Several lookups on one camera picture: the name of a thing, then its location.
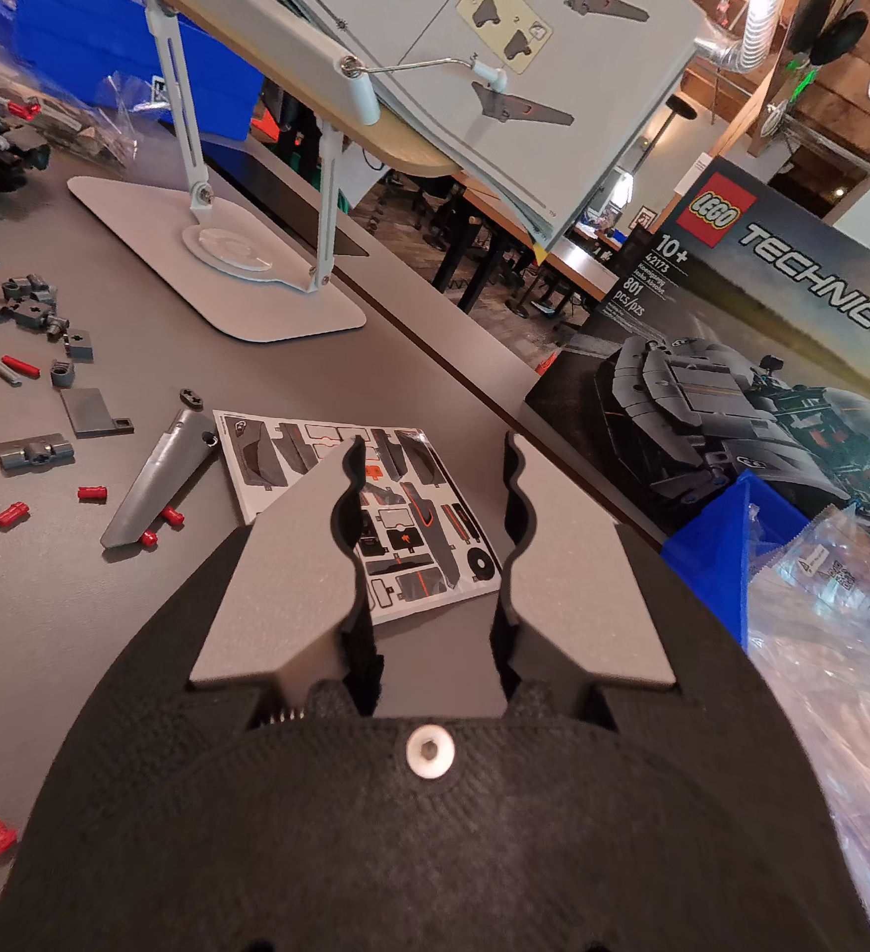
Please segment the small labelled clear bag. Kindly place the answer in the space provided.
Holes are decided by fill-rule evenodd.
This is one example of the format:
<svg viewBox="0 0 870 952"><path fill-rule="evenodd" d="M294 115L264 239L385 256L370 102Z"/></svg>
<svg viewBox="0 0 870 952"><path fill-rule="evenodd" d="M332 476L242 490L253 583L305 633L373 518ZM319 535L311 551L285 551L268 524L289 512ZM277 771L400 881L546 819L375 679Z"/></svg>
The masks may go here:
<svg viewBox="0 0 870 952"><path fill-rule="evenodd" d="M35 97L40 110L33 125L40 135L59 149L113 169L125 169L135 160L145 125L170 117L161 77L144 81L111 73L84 97L41 77Z"/></svg>

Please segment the blue plastic bin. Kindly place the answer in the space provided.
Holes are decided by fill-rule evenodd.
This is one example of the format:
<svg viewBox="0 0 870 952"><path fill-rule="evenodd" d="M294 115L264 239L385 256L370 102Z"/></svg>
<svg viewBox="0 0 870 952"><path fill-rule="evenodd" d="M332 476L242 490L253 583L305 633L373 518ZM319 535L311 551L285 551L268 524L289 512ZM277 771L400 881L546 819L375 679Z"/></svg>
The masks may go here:
<svg viewBox="0 0 870 952"><path fill-rule="evenodd" d="M201 132L244 140L261 72L183 14L179 26ZM115 72L165 82L140 2L19 1L14 40L34 71L77 96Z"/></svg>
<svg viewBox="0 0 870 952"><path fill-rule="evenodd" d="M808 523L774 489L745 472L674 533L661 555L747 650L749 583Z"/></svg>

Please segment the grey curved panel piece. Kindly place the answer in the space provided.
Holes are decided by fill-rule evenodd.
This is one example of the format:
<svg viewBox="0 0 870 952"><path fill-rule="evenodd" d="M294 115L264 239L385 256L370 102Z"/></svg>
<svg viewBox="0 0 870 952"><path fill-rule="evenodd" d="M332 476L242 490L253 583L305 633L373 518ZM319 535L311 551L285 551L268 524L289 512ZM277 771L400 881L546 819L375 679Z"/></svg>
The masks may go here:
<svg viewBox="0 0 870 952"><path fill-rule="evenodd" d="M219 446L215 422L181 410L161 435L100 542L112 549L139 541L145 530Z"/></svg>

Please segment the crumpled clear plastic bags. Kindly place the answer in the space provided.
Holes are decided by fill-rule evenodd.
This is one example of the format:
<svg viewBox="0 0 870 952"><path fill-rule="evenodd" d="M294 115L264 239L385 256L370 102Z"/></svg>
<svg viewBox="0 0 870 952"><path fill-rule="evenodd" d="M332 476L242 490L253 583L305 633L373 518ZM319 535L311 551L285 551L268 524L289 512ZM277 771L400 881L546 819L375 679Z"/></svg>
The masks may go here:
<svg viewBox="0 0 870 952"><path fill-rule="evenodd" d="M870 917L870 534L829 506L751 577L747 654L822 787Z"/></svg>

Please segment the pile of dark grey pieces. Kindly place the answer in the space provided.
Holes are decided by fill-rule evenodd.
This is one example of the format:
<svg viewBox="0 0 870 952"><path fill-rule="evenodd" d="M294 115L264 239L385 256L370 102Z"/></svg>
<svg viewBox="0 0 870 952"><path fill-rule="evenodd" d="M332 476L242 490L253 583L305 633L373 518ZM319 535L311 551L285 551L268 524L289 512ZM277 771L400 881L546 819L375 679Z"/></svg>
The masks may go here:
<svg viewBox="0 0 870 952"><path fill-rule="evenodd" d="M6 280L1 292L0 321L13 322L25 330L45 335L48 342L62 345L65 354L73 360L93 362L91 337L60 314L56 288L31 274Z"/></svg>

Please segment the partly built toy car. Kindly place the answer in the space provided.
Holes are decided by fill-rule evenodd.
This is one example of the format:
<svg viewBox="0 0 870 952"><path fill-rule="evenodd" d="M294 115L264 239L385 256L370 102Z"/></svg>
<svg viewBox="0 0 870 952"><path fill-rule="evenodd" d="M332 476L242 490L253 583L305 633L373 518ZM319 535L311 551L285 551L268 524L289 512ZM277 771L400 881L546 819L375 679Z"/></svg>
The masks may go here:
<svg viewBox="0 0 870 952"><path fill-rule="evenodd" d="M0 193L24 187L27 171L48 168L51 147L36 126L42 105L32 90L0 86Z"/></svg>

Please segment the cream book stand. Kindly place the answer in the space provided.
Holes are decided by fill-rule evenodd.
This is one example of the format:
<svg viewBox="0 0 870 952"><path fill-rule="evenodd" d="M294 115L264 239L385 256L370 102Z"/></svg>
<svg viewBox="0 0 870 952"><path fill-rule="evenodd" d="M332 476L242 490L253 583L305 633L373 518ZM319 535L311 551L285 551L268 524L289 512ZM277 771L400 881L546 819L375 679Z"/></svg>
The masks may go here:
<svg viewBox="0 0 870 952"><path fill-rule="evenodd" d="M362 327L366 317L331 283L344 136L413 128L436 146L417 107L382 119L370 67L317 24L310 2L143 2L167 84L183 190L78 176L71 193L203 318L230 337L269 343ZM315 109L322 106L322 187L315 262L250 210L215 196L203 158L178 11Z"/></svg>

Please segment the black ceiling fixture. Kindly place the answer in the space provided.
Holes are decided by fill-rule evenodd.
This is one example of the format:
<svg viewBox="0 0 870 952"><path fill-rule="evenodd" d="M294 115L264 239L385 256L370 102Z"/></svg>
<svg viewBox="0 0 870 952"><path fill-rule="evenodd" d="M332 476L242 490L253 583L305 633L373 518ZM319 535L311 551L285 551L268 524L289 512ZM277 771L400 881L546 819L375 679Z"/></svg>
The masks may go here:
<svg viewBox="0 0 870 952"><path fill-rule="evenodd" d="M828 65L849 53L869 26L861 1L803 1L786 33L791 65Z"/></svg>

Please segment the thin grey plate piece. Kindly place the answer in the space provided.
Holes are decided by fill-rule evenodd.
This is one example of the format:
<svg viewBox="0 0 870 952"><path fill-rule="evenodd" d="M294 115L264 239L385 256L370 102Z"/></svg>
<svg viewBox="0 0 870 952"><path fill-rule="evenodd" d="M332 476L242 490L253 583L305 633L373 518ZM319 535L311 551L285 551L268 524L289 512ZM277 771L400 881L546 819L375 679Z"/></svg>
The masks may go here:
<svg viewBox="0 0 870 952"><path fill-rule="evenodd" d="M88 439L134 433L128 418L114 418L98 388L64 388L60 398L76 438Z"/></svg>

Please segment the black disc lamp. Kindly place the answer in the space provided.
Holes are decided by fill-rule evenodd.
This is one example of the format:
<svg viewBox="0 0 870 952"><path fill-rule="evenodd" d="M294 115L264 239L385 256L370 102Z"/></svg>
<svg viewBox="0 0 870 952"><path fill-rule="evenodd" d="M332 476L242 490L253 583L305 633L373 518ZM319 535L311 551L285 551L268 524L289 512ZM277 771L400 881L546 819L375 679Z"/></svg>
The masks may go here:
<svg viewBox="0 0 870 952"><path fill-rule="evenodd" d="M664 133L667 131L667 128L669 128L676 118L679 117L685 119L686 121L693 121L698 115L690 103L676 94L672 94L667 98L665 106L668 110L665 121L663 125L661 125L656 131L655 136L649 139L645 148L643 149L643 154L640 156L633 169L630 171L630 174L633 176L635 176L643 166L647 157L649 157L651 152L656 148Z"/></svg>

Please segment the silver air duct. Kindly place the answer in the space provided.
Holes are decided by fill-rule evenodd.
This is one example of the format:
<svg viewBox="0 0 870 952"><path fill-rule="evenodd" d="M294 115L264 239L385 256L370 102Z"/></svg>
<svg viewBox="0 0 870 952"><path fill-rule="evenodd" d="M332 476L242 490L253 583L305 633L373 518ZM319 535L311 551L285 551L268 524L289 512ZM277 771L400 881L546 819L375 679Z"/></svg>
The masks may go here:
<svg viewBox="0 0 870 952"><path fill-rule="evenodd" d="M706 19L694 39L695 54L726 72L746 74L759 68L770 52L783 5L782 1L747 2L744 31L737 38Z"/></svg>

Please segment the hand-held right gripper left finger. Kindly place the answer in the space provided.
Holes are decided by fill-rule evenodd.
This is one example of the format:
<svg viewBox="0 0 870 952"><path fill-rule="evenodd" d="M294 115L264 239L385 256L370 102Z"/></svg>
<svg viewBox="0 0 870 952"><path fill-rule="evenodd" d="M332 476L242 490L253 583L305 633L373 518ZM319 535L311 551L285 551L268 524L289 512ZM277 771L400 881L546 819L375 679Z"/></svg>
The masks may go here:
<svg viewBox="0 0 870 952"><path fill-rule="evenodd" d="M262 687L283 708L341 682L374 713L383 657L357 556L366 442L350 437L259 513L189 676L196 688Z"/></svg>

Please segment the scattered red pins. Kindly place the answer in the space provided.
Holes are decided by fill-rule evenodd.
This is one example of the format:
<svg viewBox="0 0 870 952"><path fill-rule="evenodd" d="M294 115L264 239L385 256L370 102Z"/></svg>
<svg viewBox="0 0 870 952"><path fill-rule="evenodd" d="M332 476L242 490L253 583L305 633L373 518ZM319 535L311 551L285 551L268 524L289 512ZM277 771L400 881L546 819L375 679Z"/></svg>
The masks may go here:
<svg viewBox="0 0 870 952"><path fill-rule="evenodd" d="M74 459L39 469L0 467L0 819L20 837L63 734L143 616L167 567L139 544L105 550L99 538L161 433L183 408L179 390L207 395L200 364L183 351L131 356L115 346L76 370L134 433L78 439L48 381L0 381L0 442L60 432ZM12 851L0 856L0 876Z"/></svg>

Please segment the sticker sheet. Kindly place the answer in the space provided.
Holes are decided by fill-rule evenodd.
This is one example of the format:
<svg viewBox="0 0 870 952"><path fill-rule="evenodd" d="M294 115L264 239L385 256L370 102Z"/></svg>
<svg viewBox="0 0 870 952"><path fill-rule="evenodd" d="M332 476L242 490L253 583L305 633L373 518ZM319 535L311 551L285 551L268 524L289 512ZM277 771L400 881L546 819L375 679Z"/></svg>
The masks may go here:
<svg viewBox="0 0 870 952"><path fill-rule="evenodd" d="M500 562L489 539L422 430L212 414L246 525L336 446L363 439L366 480L356 552L367 573L374 624L500 588Z"/></svg>

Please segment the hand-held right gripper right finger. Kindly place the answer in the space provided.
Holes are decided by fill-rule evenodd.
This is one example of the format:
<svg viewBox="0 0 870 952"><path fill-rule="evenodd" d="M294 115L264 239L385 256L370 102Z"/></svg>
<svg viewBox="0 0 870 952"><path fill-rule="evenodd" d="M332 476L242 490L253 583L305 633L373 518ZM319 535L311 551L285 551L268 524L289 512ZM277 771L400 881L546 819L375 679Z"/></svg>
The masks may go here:
<svg viewBox="0 0 870 952"><path fill-rule="evenodd" d="M605 687L669 691L676 678L620 525L522 435L505 436L503 563L489 643L505 698L548 689L579 718Z"/></svg>

